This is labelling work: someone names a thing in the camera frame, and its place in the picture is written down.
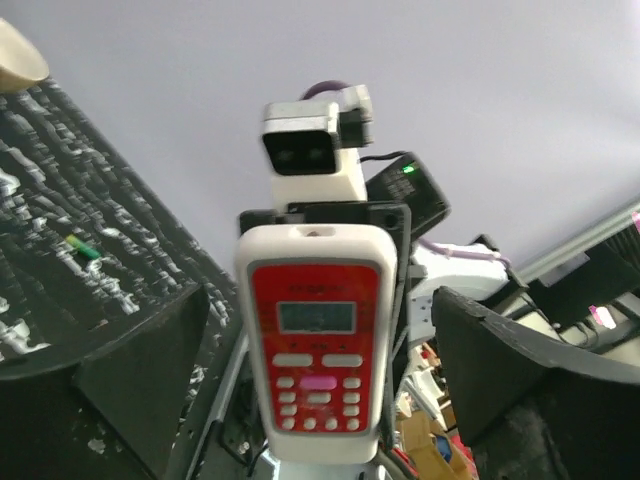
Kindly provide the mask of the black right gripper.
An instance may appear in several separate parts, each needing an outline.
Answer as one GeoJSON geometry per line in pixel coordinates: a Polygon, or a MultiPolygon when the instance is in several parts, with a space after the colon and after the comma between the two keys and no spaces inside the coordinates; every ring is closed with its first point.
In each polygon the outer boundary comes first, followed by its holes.
{"type": "Polygon", "coordinates": [[[390,234],[398,255],[398,280],[407,278],[411,252],[411,211],[393,201],[298,202],[289,204],[283,213],[276,210],[247,210],[238,217],[239,231],[275,224],[364,224],[382,228],[390,234]]]}

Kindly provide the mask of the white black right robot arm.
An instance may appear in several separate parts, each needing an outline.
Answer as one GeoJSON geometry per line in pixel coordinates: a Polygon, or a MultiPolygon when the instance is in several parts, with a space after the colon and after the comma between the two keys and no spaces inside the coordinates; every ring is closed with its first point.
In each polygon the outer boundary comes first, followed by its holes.
{"type": "Polygon", "coordinates": [[[364,161],[389,164],[366,182],[369,201],[292,203],[283,213],[249,210],[240,214],[242,233],[259,225],[286,223],[379,223],[395,240],[411,229],[412,245],[399,248],[408,258],[399,265],[406,272],[406,309],[396,328],[396,346],[414,348],[435,337],[431,316],[433,294],[441,286],[454,289],[491,307],[513,298],[523,286],[511,266],[483,236],[471,245],[428,242],[421,238],[449,214],[449,204],[418,157],[407,151],[369,155],[364,161]]]}

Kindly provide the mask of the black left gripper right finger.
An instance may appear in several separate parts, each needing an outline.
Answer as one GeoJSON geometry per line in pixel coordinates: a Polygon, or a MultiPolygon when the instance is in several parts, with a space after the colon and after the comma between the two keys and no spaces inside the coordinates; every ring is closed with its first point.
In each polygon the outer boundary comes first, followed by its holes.
{"type": "Polygon", "coordinates": [[[447,287],[434,294],[432,319],[480,478],[638,478],[638,367],[556,341],[447,287]]]}

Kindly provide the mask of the white red remote control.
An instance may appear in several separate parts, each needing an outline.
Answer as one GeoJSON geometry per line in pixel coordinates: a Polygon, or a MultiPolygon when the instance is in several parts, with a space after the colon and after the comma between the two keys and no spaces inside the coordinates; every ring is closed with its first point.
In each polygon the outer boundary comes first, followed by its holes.
{"type": "Polygon", "coordinates": [[[258,226],[240,237],[235,267],[273,455],[372,460],[396,285],[392,237],[373,225],[258,226]]]}

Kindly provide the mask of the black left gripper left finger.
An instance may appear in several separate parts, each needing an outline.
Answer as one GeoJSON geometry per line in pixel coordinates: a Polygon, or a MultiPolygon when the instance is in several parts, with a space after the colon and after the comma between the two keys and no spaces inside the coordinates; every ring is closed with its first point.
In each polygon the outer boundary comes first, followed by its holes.
{"type": "Polygon", "coordinates": [[[162,478],[208,312],[194,285],[139,319],[2,363],[2,478],[162,478]]]}

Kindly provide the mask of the cream round bowl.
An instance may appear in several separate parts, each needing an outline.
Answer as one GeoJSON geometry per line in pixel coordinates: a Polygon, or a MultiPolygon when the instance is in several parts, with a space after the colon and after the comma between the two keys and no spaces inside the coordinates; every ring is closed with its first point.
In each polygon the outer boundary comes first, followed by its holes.
{"type": "Polygon", "coordinates": [[[49,66],[39,50],[6,19],[1,19],[1,93],[15,93],[46,80],[49,66]]]}

